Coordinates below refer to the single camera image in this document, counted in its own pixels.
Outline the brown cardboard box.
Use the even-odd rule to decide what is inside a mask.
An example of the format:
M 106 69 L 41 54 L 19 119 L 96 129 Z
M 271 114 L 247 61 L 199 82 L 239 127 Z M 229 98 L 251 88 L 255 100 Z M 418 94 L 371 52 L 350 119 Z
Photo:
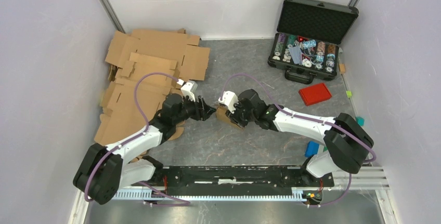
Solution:
M 234 123 L 228 116 L 227 116 L 227 112 L 228 109 L 222 105 L 218 105 L 216 108 L 216 118 L 223 122 L 226 123 L 228 125 L 230 125 L 233 128 L 239 129 L 239 130 L 243 130 L 243 127 L 240 127 L 238 124 Z

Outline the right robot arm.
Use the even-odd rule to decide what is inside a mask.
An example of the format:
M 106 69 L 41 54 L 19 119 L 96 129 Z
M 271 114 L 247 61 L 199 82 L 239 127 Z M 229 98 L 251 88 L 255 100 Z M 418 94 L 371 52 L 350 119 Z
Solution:
M 305 136 L 327 147 L 303 165 L 300 179 L 308 187 L 337 170 L 359 173 L 372 152 L 373 140 L 346 113 L 324 117 L 296 112 L 278 104 L 266 104 L 253 89 L 240 95 L 225 91 L 218 102 L 227 108 L 226 116 L 230 121 L 240 127 L 253 122 L 262 129 Z

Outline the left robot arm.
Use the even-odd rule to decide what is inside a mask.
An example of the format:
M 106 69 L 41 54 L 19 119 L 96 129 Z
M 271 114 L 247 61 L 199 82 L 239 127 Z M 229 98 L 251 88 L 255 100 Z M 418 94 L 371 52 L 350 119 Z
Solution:
M 168 141 L 176 132 L 177 125 L 189 118 L 205 121 L 215 113 L 203 97 L 196 101 L 179 94 L 170 94 L 139 131 L 128 137 L 103 146 L 95 143 L 87 150 L 74 178 L 73 185 L 84 193 L 87 202 L 101 205 L 109 202 L 117 190 L 138 182 L 158 186 L 163 181 L 163 171 L 151 160 L 132 160 L 143 152 Z

